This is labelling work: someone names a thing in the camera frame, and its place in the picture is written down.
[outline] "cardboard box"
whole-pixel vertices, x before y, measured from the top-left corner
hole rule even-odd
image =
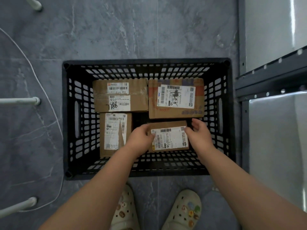
[[[148,92],[150,119],[200,118],[205,115],[202,78],[149,80]]]
[[[100,157],[110,157],[132,132],[131,113],[100,113]]]
[[[174,121],[162,123],[150,123],[148,135],[156,133],[155,139],[148,152],[164,152],[175,150],[188,150],[188,136],[184,132],[187,122]]]
[[[96,112],[148,111],[147,79],[93,81]]]

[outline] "hand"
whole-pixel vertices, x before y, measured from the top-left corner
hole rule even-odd
[[[145,153],[154,140],[155,134],[147,135],[148,128],[149,124],[143,124],[134,129],[125,144],[135,154],[135,158]]]
[[[199,119],[192,119],[193,130],[189,127],[185,128],[185,132],[190,143],[197,154],[215,149],[211,133],[206,124]]]

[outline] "white metal leg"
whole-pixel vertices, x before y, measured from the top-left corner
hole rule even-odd
[[[38,97],[29,98],[0,98],[0,105],[39,105]]]
[[[24,202],[15,204],[13,206],[10,206],[8,208],[2,209],[2,210],[0,210],[0,219],[5,217],[5,216],[8,216],[10,214],[13,214],[15,212],[21,211],[23,209],[32,207],[32,206],[36,205],[36,203],[37,203],[37,198],[31,197],[27,201],[24,201]]]
[[[41,11],[43,9],[41,3],[37,0],[26,0],[30,6],[32,6],[32,8],[36,11]]]

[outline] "person's right arm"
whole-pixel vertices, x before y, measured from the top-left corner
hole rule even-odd
[[[217,150],[204,122],[193,119],[192,126],[185,129],[191,145],[245,229],[307,229],[307,213]]]

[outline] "crate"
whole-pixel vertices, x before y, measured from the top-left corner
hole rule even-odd
[[[99,156],[99,113],[94,111],[92,82],[97,79],[180,79],[200,77],[205,84],[205,116],[214,145],[235,161],[232,67],[228,58],[64,61],[63,167],[67,180],[91,179],[108,161]],[[150,120],[133,113],[133,126]],[[130,177],[209,174],[193,148],[145,153]]]

